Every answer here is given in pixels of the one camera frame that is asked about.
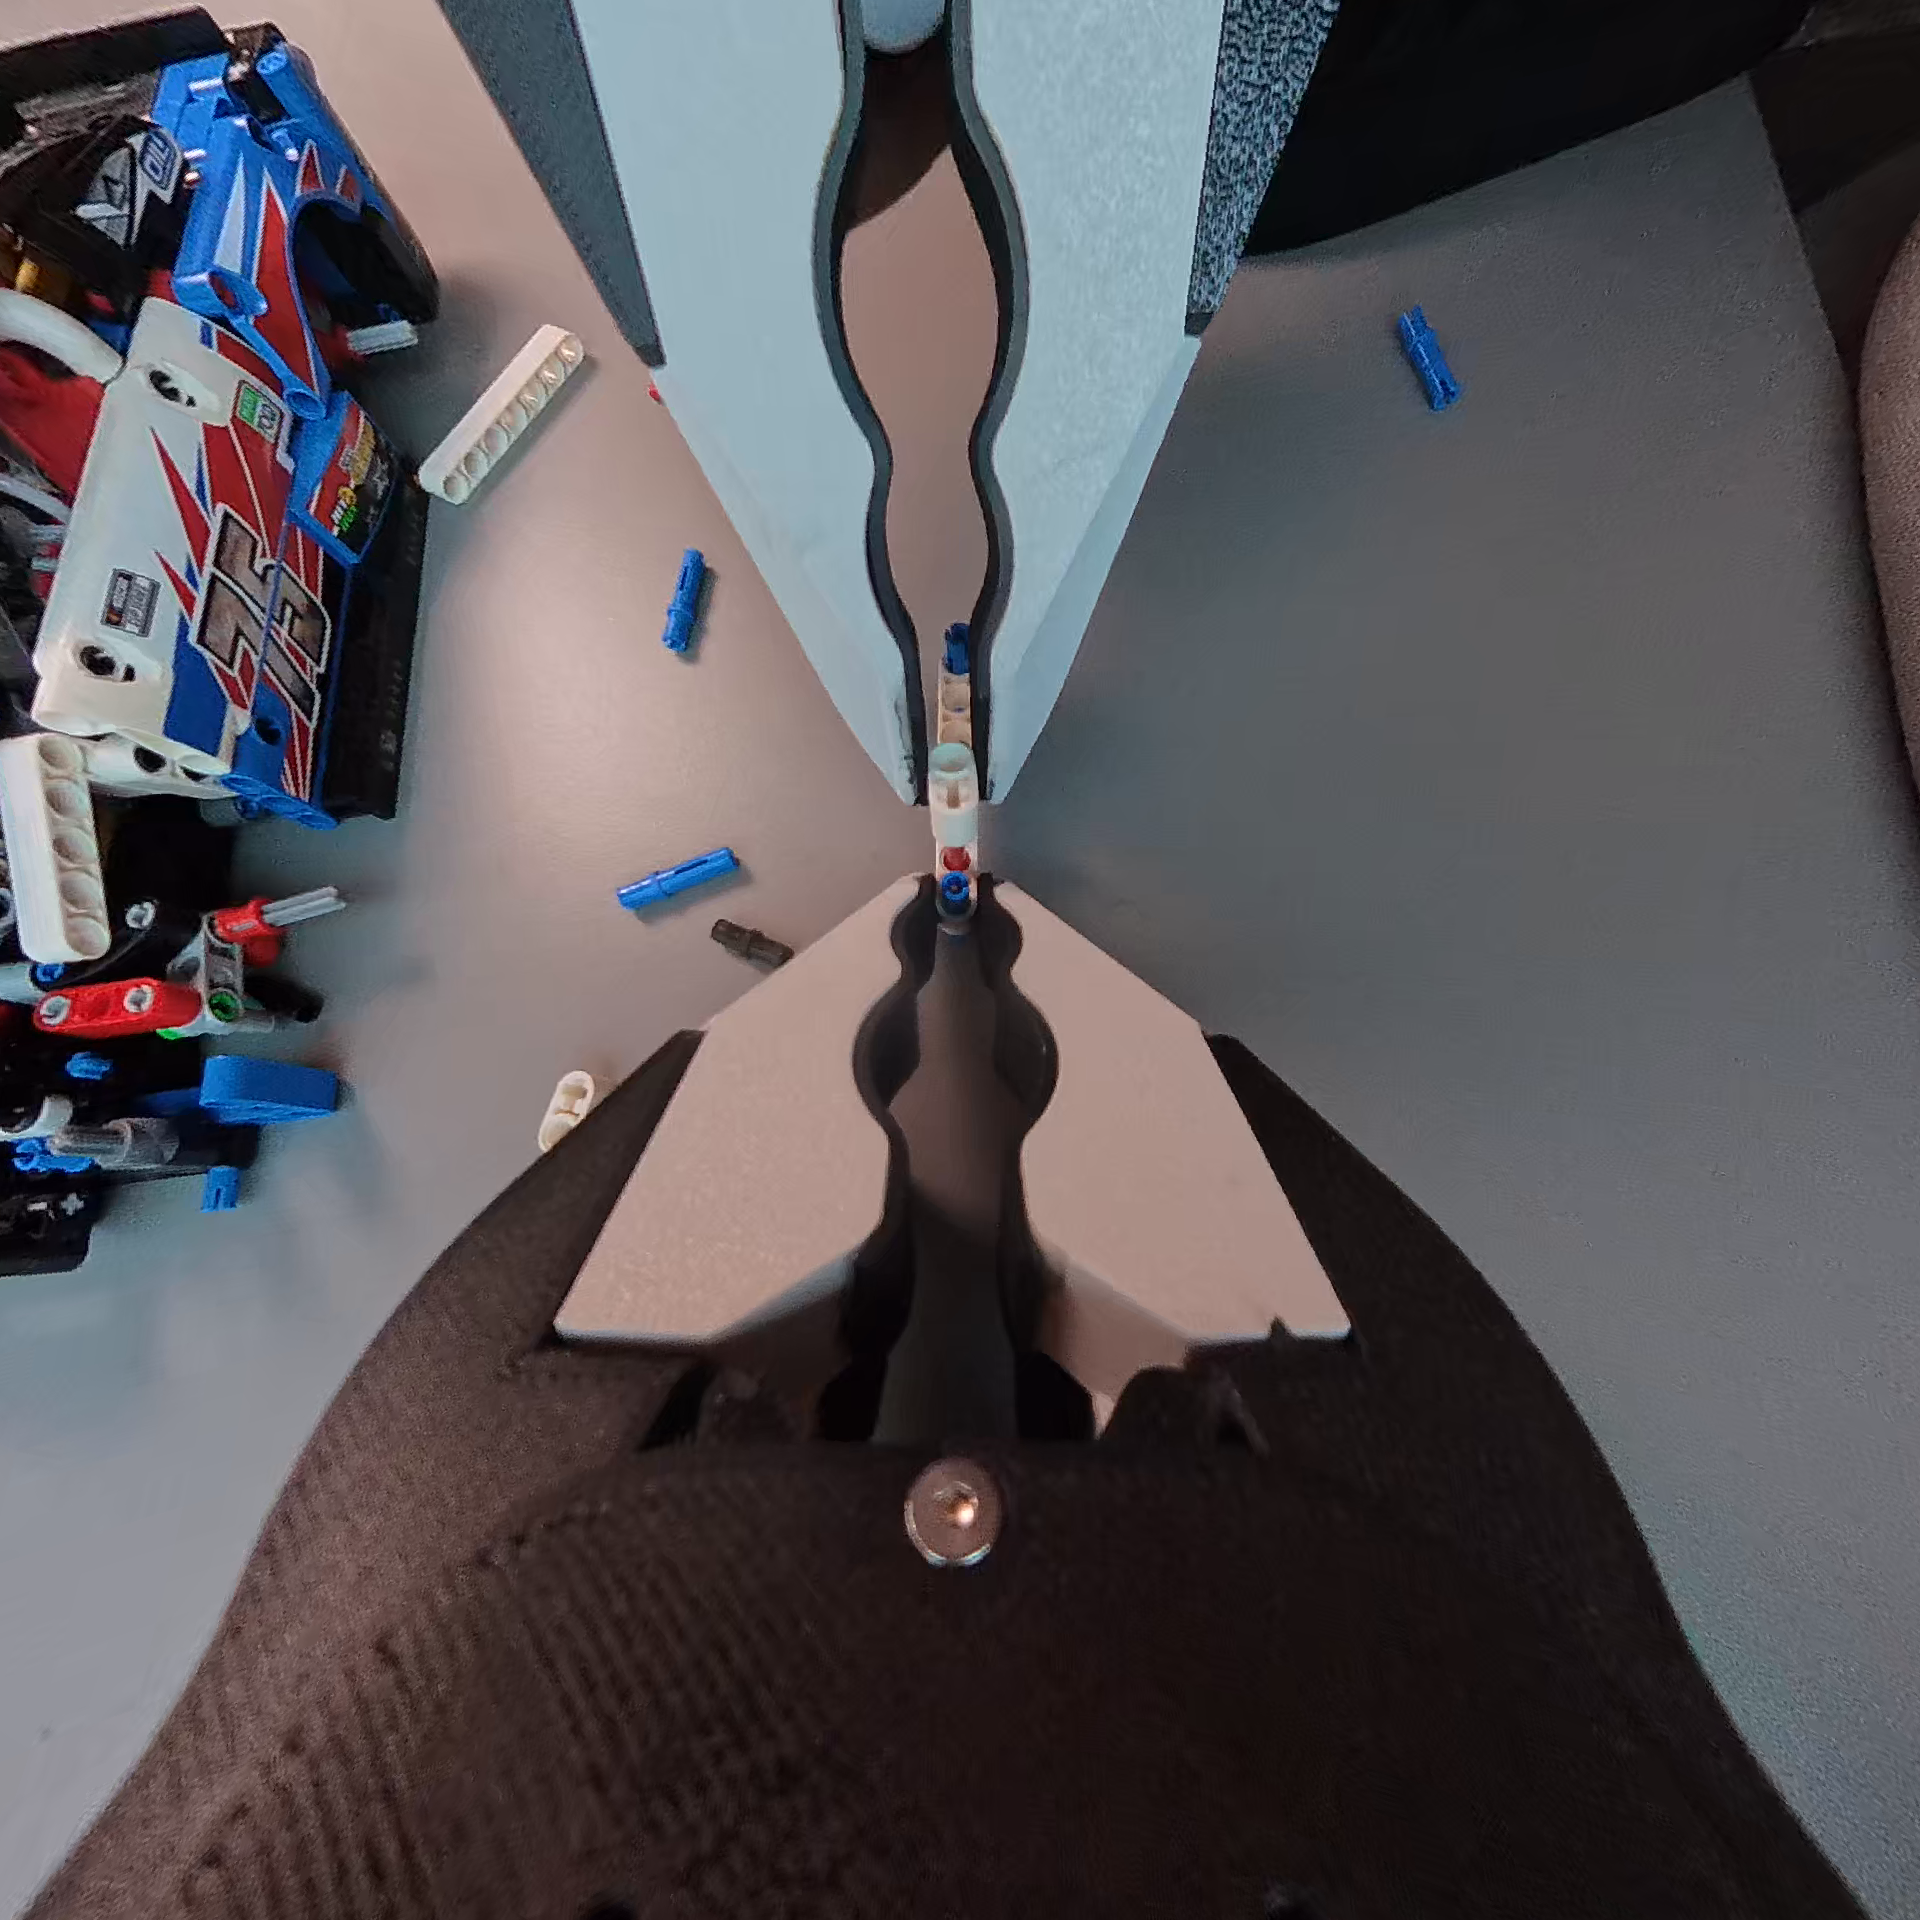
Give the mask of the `long white brick beam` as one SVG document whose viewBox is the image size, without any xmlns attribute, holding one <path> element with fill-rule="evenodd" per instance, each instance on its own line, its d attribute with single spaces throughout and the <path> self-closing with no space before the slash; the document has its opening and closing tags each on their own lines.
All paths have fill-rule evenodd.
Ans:
<svg viewBox="0 0 1920 1920">
<path fill-rule="evenodd" d="M 564 326 L 540 326 L 493 375 L 467 413 L 416 468 L 421 492 L 467 503 L 532 430 L 586 363 L 586 342 Z"/>
</svg>

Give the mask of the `white brick beam assembly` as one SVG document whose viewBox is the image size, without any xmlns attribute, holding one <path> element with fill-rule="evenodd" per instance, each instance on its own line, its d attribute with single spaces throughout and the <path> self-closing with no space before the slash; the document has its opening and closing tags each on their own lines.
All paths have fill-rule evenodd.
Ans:
<svg viewBox="0 0 1920 1920">
<path fill-rule="evenodd" d="M 945 633 L 928 750 L 927 804 L 933 833 L 936 911 L 941 933 L 970 931 L 981 891 L 981 787 L 973 756 L 970 625 Z"/>
</svg>

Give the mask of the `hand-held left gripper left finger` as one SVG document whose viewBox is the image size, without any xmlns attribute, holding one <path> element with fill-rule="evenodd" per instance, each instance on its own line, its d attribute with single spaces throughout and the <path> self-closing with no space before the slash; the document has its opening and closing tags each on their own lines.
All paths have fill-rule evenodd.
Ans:
<svg viewBox="0 0 1920 1920">
<path fill-rule="evenodd" d="M 922 1063 L 907 876 L 699 1036 L 556 1331 L 657 1353 L 884 1356 L 914 1289 L 893 1102 Z"/>
</svg>

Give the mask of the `long blue peg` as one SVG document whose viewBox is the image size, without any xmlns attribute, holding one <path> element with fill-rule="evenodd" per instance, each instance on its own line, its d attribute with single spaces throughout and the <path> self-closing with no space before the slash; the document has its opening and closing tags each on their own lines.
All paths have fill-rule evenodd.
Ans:
<svg viewBox="0 0 1920 1920">
<path fill-rule="evenodd" d="M 637 914 L 691 895 L 713 883 L 730 881 L 739 868 L 741 862 L 732 849 L 712 849 L 617 887 L 616 900 L 623 910 Z"/>
</svg>

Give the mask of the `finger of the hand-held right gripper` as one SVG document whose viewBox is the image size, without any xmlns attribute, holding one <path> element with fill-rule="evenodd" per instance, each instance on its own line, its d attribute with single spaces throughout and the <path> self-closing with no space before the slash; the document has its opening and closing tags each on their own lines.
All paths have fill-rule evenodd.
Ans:
<svg viewBox="0 0 1920 1920">
<path fill-rule="evenodd" d="M 1056 706 L 1172 409 L 1217 95 L 1218 2 L 956 4 L 954 77 L 1007 231 L 1007 342 L 979 420 L 997 540 L 984 794 Z"/>
<path fill-rule="evenodd" d="M 920 650 L 884 558 L 891 453 L 835 294 L 859 4 L 588 2 L 578 35 L 658 335 L 657 383 L 890 789 L 920 803 Z"/>
</svg>

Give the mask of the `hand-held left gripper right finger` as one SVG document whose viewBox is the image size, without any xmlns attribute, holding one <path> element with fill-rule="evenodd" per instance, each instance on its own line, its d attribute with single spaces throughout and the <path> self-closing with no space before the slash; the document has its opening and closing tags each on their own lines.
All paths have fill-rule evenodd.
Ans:
<svg viewBox="0 0 1920 1920">
<path fill-rule="evenodd" d="M 1156 1370 L 1273 1329 L 1345 1338 L 1351 1317 L 1202 1026 L 1009 881 L 977 946 L 1019 1121 L 999 1226 L 1016 1348 Z"/>
</svg>

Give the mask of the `toy brick race car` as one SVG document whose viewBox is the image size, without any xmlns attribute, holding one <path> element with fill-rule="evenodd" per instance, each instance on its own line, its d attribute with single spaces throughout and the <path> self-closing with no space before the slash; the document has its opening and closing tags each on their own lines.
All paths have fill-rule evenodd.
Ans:
<svg viewBox="0 0 1920 1920">
<path fill-rule="evenodd" d="M 281 953 L 345 908 L 234 837 L 396 813 L 425 494 L 359 372 L 442 289 L 304 51 L 201 6 L 4 49 L 2 241 L 11 1279 L 338 1106 L 221 1051 L 317 1019 Z"/>
</svg>

